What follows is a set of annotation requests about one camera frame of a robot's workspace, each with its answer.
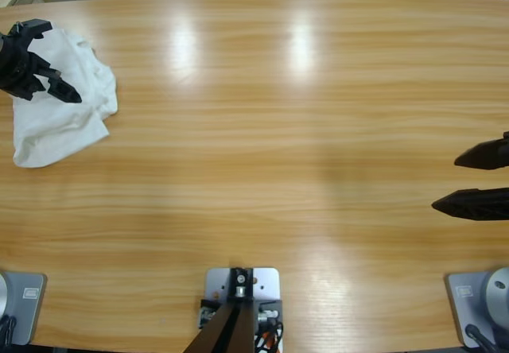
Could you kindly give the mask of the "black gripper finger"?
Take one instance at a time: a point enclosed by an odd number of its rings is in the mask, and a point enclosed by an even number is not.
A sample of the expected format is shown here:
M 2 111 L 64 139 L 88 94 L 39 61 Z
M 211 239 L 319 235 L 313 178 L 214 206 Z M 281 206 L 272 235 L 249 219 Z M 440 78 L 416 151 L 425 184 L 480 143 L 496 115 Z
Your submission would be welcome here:
M 495 170 L 508 166 L 508 132 L 496 140 L 481 142 L 458 156 L 454 165 L 471 169 Z
M 508 188 L 463 189 L 431 204 L 452 217 L 475 221 L 508 220 Z

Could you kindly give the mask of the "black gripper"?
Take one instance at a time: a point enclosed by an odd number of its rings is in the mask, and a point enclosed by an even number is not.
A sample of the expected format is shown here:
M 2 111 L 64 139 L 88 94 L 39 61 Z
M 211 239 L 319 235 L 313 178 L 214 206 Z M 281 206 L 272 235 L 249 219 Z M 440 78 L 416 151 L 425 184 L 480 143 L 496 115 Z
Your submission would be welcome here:
M 1 35 L 1 90 L 31 101 L 36 92 L 46 91 L 44 84 L 37 78 L 44 76 L 48 78 L 47 92 L 51 96 L 64 103 L 81 103 L 78 91 L 60 77 L 60 72 L 28 50 L 33 39 L 43 37 L 42 34 L 35 37 Z

